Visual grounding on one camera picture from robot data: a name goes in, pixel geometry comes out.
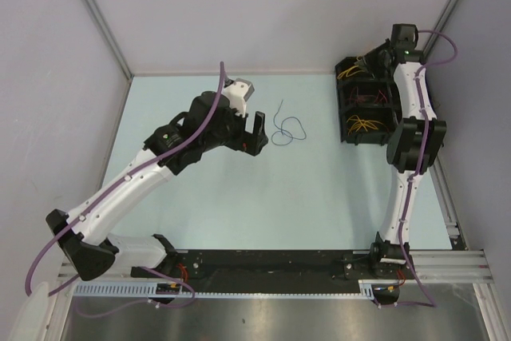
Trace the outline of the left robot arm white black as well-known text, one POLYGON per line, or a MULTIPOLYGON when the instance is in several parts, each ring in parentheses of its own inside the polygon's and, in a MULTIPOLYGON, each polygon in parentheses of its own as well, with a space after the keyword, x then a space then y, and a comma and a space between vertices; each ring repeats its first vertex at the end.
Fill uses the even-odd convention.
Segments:
POLYGON ((265 115, 255 113, 251 132, 246 131, 246 122, 227 96, 204 92, 188 111, 157 128, 116 180, 69 212, 53 210, 46 223, 79 278, 95 280, 115 268, 131 268, 134 277, 146 277, 149 270, 161 277, 171 275, 178 255, 164 236, 117 236, 112 230, 155 188, 206 152, 226 147, 259 155, 268 143, 265 115))

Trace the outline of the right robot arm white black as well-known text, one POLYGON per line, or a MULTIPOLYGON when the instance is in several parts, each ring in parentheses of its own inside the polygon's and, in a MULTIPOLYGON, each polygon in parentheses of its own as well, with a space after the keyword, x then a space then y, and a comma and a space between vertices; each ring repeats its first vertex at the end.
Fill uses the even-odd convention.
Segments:
POLYGON ((437 119, 430 102, 427 64, 418 49, 420 32, 414 24, 394 24, 390 38, 362 57, 362 67, 369 74, 382 75, 397 86, 402 111, 386 146, 386 162, 391 167, 389 203, 367 260, 370 272, 378 278, 410 268, 414 200, 446 135, 446 123, 437 119))

